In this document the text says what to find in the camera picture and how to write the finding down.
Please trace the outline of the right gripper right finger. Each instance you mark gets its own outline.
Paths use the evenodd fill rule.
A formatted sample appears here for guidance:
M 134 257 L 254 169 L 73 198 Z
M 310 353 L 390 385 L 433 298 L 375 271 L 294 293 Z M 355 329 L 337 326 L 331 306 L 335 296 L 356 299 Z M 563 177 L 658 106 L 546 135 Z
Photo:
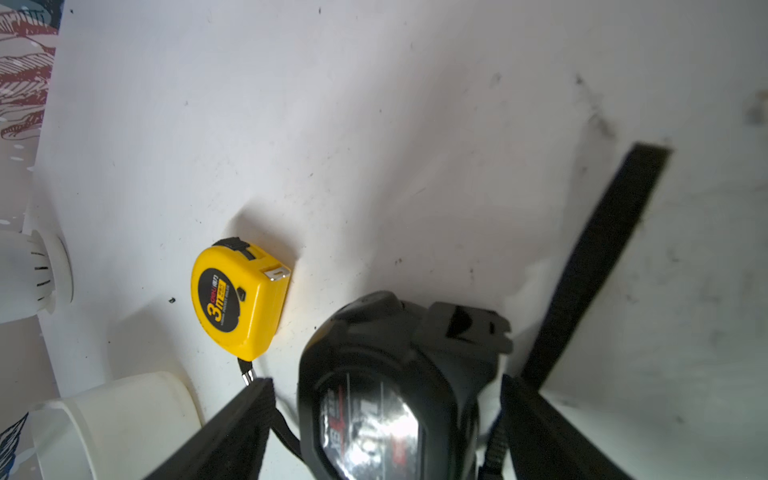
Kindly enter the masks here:
M 630 479 L 521 378 L 503 378 L 501 407 L 518 479 Z

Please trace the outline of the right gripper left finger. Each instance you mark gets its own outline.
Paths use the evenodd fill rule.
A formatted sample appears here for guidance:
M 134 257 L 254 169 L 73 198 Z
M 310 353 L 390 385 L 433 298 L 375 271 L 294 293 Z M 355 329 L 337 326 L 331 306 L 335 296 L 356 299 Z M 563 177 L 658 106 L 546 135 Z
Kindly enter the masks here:
M 273 382 L 246 386 L 150 479 L 256 479 L 276 411 Z

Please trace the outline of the yellow tape measure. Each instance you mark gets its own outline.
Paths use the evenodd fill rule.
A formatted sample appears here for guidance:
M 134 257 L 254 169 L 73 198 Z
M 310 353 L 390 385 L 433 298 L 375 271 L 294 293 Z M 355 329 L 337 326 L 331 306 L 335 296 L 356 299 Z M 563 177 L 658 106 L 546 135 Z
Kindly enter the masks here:
M 280 323 L 291 270 L 259 246 L 224 238 L 196 258 L 190 294 L 204 332 L 238 361 L 245 384 Z

